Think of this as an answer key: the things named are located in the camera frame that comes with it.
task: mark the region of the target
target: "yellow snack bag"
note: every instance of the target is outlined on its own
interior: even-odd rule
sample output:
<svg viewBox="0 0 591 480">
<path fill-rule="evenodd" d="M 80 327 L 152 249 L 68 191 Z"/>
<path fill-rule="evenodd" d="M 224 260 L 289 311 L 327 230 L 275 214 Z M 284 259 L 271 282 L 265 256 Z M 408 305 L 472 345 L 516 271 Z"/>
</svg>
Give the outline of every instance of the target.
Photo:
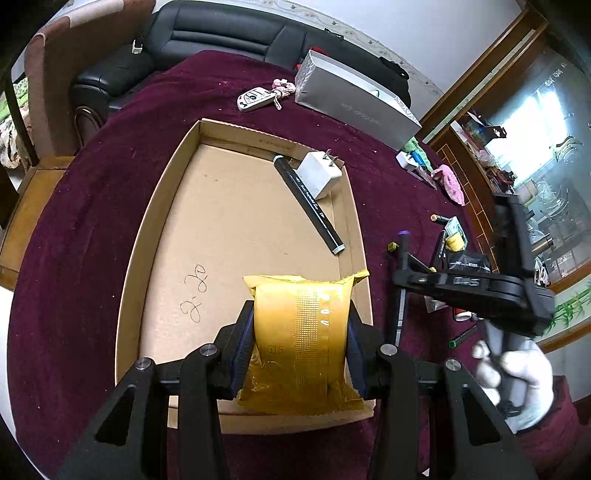
<svg viewBox="0 0 591 480">
<path fill-rule="evenodd" d="M 336 282 L 244 277 L 255 298 L 256 344 L 238 404 L 295 415 L 363 408 L 343 374 L 351 289 L 368 275 L 363 270 Z"/>
</svg>

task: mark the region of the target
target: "white glove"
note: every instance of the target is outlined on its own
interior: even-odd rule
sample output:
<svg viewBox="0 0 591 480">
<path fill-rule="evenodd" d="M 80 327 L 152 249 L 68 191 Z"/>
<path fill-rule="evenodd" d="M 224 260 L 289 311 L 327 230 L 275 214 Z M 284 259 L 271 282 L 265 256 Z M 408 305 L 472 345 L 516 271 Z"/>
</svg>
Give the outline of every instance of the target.
<svg viewBox="0 0 591 480">
<path fill-rule="evenodd" d="M 489 358 L 490 350 L 483 340 L 474 345 L 472 356 L 482 361 L 476 367 L 476 381 L 494 405 L 500 401 L 497 387 L 501 374 Z M 505 352 L 499 362 L 501 368 L 513 377 L 528 383 L 523 411 L 507 422 L 516 433 L 538 423 L 546 415 L 554 401 L 552 390 L 552 366 L 535 342 L 526 340 L 519 351 Z"/>
</svg>

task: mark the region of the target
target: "maroon tablecloth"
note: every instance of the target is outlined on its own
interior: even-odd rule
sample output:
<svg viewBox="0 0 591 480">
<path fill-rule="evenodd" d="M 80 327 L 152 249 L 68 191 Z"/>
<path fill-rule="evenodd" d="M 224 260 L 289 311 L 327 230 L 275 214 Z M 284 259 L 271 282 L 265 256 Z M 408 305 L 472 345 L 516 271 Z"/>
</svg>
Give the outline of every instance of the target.
<svg viewBox="0 0 591 480">
<path fill-rule="evenodd" d="M 152 191 L 187 130 L 212 118 L 330 148 L 346 164 L 361 223 L 374 309 L 384 325 L 386 244 L 412 233 L 411 252 L 429 261 L 440 226 L 429 216 L 463 209 L 414 180 L 395 152 L 352 127 L 298 106 L 240 113 L 236 98 L 294 73 L 246 57 L 207 51 L 158 76 L 109 119 L 71 164 L 41 215 L 22 262 L 12 304 L 8 376 L 20 445 L 48 476 L 113 389 L 119 300 L 129 256 Z M 432 161 L 439 163 L 426 148 Z M 475 245 L 468 232 L 469 241 Z M 466 329 L 449 310 L 427 314 L 412 295 L 402 334 L 415 358 L 443 361 L 447 341 Z M 453 355 L 473 366 L 471 342 Z M 278 437 L 226 436 L 232 475 L 255 479 L 365 479 L 375 418 Z M 424 465 L 427 432 L 421 437 Z"/>
</svg>

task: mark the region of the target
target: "car key fob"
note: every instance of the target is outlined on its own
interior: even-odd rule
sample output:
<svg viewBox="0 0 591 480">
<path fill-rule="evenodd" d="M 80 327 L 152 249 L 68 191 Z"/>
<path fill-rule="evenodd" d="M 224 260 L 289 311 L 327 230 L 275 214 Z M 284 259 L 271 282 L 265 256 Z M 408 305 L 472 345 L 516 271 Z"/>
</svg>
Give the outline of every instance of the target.
<svg viewBox="0 0 591 480">
<path fill-rule="evenodd" d="M 275 93 L 265 90 L 263 87 L 256 87 L 240 95 L 236 104 L 240 111 L 248 112 L 269 105 L 269 103 L 274 103 L 276 98 Z"/>
</svg>

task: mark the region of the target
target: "screw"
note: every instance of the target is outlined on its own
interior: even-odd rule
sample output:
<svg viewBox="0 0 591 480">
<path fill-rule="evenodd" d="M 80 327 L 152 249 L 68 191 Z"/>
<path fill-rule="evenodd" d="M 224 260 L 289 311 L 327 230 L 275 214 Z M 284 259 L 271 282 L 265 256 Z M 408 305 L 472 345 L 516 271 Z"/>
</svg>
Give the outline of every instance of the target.
<svg viewBox="0 0 591 480">
<path fill-rule="evenodd" d="M 145 356 L 145 357 L 140 358 L 139 360 L 136 361 L 135 367 L 138 370 L 146 370 L 146 368 L 148 368 L 151 363 L 152 363 L 152 360 Z"/>
<path fill-rule="evenodd" d="M 455 358 L 450 358 L 449 360 L 446 360 L 445 366 L 452 372 L 457 372 L 459 369 L 462 368 L 462 364 Z"/>
<path fill-rule="evenodd" d="M 391 343 L 385 343 L 380 348 L 379 351 L 382 352 L 384 355 L 393 356 L 398 353 L 398 349 L 392 345 Z"/>
<path fill-rule="evenodd" d="M 212 356 L 217 353 L 217 347 L 213 343 L 206 343 L 199 349 L 203 356 Z"/>
</svg>

